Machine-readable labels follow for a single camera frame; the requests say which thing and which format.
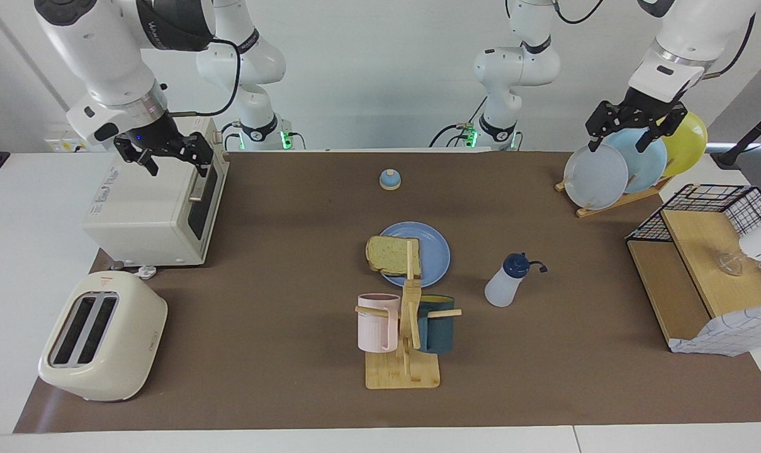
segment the wire basket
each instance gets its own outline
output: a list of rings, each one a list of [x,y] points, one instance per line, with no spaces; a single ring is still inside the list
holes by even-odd
[[[754,186],[688,184],[634,230],[627,241],[673,242],[660,215],[662,210],[723,212],[743,237],[761,224],[761,191]]]

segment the white grid cloth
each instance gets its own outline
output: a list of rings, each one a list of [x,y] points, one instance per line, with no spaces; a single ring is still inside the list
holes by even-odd
[[[735,357],[761,347],[761,307],[738,310],[711,319],[696,338],[671,338],[671,352]]]

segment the mug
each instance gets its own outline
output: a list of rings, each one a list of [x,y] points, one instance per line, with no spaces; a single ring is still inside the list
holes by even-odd
[[[453,317],[430,318],[432,311],[452,310],[456,301],[450,296],[423,295],[417,312],[420,327],[420,352],[447,354],[453,350]]]
[[[358,313],[358,348],[365,352],[392,352],[397,350],[397,323],[400,296],[369,293],[358,296],[358,306],[386,310],[386,316]]]

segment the light blue plate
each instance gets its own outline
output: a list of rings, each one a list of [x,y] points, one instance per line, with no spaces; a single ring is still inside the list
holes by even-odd
[[[418,221],[401,221],[389,226],[381,236],[395,238],[418,238],[420,240],[420,263],[422,265],[422,287],[431,286],[441,280],[450,267],[450,247],[444,236],[432,226]],[[388,281],[402,287],[404,276],[383,275]]]
[[[644,152],[637,152],[634,147],[648,127],[643,129],[622,129],[604,139],[604,143],[614,147],[627,161],[629,177],[634,180],[628,184],[625,193],[642,192],[648,189],[663,176],[668,152],[665,151],[663,140],[655,140]]]

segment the bread slice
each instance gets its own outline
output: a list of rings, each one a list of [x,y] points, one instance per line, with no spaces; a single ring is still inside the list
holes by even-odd
[[[366,260],[375,272],[390,276],[404,276],[408,273],[408,241],[414,243],[414,276],[422,276],[420,264],[420,240],[418,238],[393,238],[392,236],[372,236],[366,242]]]

